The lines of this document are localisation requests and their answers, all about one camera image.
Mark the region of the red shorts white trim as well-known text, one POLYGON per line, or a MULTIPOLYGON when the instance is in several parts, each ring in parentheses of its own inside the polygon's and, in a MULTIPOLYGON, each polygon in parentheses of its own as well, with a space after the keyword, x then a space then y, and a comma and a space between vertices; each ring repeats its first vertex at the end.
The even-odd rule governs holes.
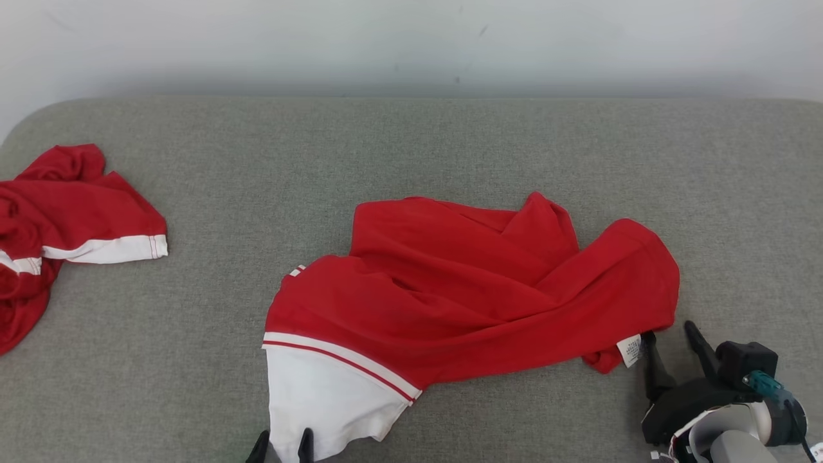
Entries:
POLYGON ((94 144, 55 146, 0 181, 0 356, 43 316, 62 264, 168 255, 167 222, 94 144))

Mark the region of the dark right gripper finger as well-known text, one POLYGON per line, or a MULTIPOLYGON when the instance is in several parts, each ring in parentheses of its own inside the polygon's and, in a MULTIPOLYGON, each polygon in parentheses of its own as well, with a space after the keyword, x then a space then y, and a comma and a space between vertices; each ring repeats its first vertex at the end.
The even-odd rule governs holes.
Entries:
POLYGON ((703 375, 709 380, 718 381, 720 360, 716 355, 715 349, 709 345, 696 323, 692 322, 692 320, 687 320, 684 323, 684 329, 691 350, 698 357, 703 375))
POLYGON ((646 331, 642 334, 642 343, 646 349, 646 369, 644 370, 644 381, 646 381, 646 397, 650 403, 657 402, 664 393, 669 392, 677 386, 675 378, 668 373, 661 355, 656 348, 656 335, 653 331, 646 331))

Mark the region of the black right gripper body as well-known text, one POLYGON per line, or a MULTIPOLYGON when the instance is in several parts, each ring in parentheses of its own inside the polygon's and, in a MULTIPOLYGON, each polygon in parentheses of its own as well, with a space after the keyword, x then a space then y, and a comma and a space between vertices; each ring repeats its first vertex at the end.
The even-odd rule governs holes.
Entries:
POLYGON ((689 444, 703 448, 726 431, 742 431, 759 440, 749 405, 759 401, 753 390, 741 392, 721 380, 691 380, 651 404, 641 422, 642 434, 653 446, 685 437, 689 444))

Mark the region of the red jersey with number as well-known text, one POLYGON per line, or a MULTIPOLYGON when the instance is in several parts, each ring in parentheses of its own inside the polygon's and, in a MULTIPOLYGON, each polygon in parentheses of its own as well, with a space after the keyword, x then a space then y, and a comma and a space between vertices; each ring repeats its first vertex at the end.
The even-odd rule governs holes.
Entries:
POLYGON ((518 210, 429 197, 361 203, 346 255, 280 282, 262 346, 269 440, 300 463, 382 440, 437 383, 582 358, 603 374, 620 343, 675 322, 681 275, 662 240, 620 219, 580 248, 538 192, 518 210))

